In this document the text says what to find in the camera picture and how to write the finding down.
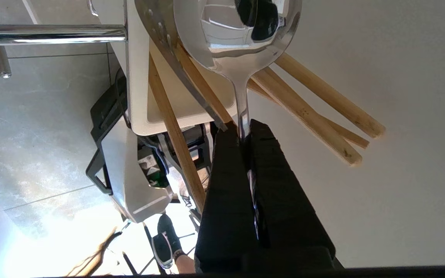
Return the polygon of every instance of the wooden spoon handle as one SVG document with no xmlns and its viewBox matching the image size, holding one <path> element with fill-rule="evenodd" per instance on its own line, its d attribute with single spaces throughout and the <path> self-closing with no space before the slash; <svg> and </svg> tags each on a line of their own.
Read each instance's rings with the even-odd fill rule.
<svg viewBox="0 0 445 278">
<path fill-rule="evenodd" d="M 187 143 L 183 137 L 182 131 L 180 130 L 180 125 L 178 125 L 178 121 L 176 120 L 173 108 L 169 103 L 168 95 L 166 95 L 166 91 L 164 90 L 164 86 L 162 85 L 162 81 L 159 77 L 159 73 L 157 72 L 154 60 L 152 59 L 152 56 L 150 54 L 149 85 L 150 89 L 152 90 L 152 95 L 154 95 L 157 106 L 159 107 L 159 112 L 161 112 L 161 115 L 164 118 L 164 123 L 166 124 L 169 138 L 173 143 L 173 148 L 175 149 L 176 156 L 178 157 L 180 166 L 185 175 L 187 187 L 190 188 L 197 208 L 199 212 L 202 213 L 205 203 L 205 191 L 202 186 L 202 182 L 200 181 L 200 178 L 197 174 L 195 164 L 193 164 L 189 149 L 187 147 Z"/>
<path fill-rule="evenodd" d="M 337 90 L 332 88 L 332 86 L 320 79 L 320 77 L 316 76 L 287 53 L 283 53 L 276 60 L 276 64 L 370 137 L 380 137 L 386 131 L 386 128 L 372 118 L 372 116 L 360 109 L 360 107 L 356 106 L 344 95 L 341 95 Z"/>
<path fill-rule="evenodd" d="M 190 77 L 193 84 L 198 88 L 201 95 L 205 98 L 205 100 L 212 107 L 212 109 L 214 109 L 216 114 L 222 119 L 223 122 L 225 123 L 232 122 L 233 118 L 231 118 L 224 105 L 217 98 L 216 94 L 209 86 L 207 81 L 205 81 L 202 74 L 200 74 L 197 67 L 195 67 L 185 49 L 183 49 L 183 47 L 181 46 L 178 46 L 176 55 L 178 56 L 178 59 L 180 60 L 183 69 Z"/>
<path fill-rule="evenodd" d="M 265 90 L 263 90 L 255 81 L 250 79 L 247 84 L 247 88 L 251 89 L 252 91 L 258 93 L 262 97 L 265 97 L 267 100 L 270 100 L 271 102 L 274 102 L 275 104 L 279 105 L 270 95 L 268 95 Z M 362 149 L 366 149 L 370 142 L 366 139 L 362 138 L 358 134 L 342 127 L 341 125 L 336 124 L 335 122 L 329 120 L 328 118 L 318 114 L 323 120 L 325 120 L 339 135 L 341 135 L 346 141 L 350 142 L 351 144 L 355 144 L 359 146 Z"/>
<path fill-rule="evenodd" d="M 269 67 L 257 72 L 252 79 L 278 104 L 293 114 L 302 125 L 338 157 L 351 166 L 359 165 L 362 156 L 321 118 L 284 80 Z"/>
</svg>

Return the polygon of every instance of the shoe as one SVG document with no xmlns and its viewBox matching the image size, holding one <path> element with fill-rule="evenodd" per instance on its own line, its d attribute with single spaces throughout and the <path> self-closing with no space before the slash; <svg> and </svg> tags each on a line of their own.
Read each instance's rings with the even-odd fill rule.
<svg viewBox="0 0 445 278">
<path fill-rule="evenodd" d="M 173 222 L 171 222 L 171 218 L 169 218 L 169 216 L 165 213 L 161 215 L 159 222 L 157 222 L 157 232 L 159 234 L 166 234 L 173 254 L 182 249 L 180 239 L 178 239 L 175 232 L 175 227 L 173 227 Z"/>
</svg>

